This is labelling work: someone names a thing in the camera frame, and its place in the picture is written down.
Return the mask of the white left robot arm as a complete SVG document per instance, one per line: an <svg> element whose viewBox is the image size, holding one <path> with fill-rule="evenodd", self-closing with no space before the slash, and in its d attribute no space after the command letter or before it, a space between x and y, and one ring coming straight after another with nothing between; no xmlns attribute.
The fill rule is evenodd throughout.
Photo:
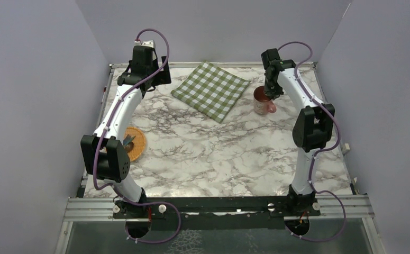
<svg viewBox="0 0 410 254"><path fill-rule="evenodd" d="M142 187L129 175L130 159L124 147L129 121L144 98L155 86L170 84L167 56L162 65L153 41L137 42L132 60L117 79L113 103L98 128L80 141L85 168L93 182L105 182L127 202L126 209L133 217L141 217L147 210L147 197Z"/></svg>

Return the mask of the green white checkered cloth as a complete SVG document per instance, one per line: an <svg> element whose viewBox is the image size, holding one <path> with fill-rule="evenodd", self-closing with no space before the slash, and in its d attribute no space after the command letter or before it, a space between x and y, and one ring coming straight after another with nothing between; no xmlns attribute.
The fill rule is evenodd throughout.
<svg viewBox="0 0 410 254"><path fill-rule="evenodd" d="M223 70L210 62L202 62L171 95L222 123L250 81Z"/></svg>

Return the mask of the pink ceramic mug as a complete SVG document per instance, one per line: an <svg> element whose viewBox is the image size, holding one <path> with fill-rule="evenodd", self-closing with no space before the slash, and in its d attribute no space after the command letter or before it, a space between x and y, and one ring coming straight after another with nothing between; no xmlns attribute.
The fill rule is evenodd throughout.
<svg viewBox="0 0 410 254"><path fill-rule="evenodd" d="M260 115L276 113L277 111L273 100L265 95L263 86L257 87L253 92L253 107L254 111Z"/></svg>

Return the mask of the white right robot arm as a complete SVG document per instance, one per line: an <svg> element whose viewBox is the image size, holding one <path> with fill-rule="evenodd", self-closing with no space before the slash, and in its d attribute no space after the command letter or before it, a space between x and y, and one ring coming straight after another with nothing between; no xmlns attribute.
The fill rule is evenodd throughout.
<svg viewBox="0 0 410 254"><path fill-rule="evenodd" d="M287 94L298 112L292 137L298 147L295 176L289 185L283 203L292 215L299 215L315 203L313 189L316 154L325 149L333 131L335 108L324 104L301 80L293 60L281 59L277 49L268 49L261 55L265 70L264 96L273 101Z"/></svg>

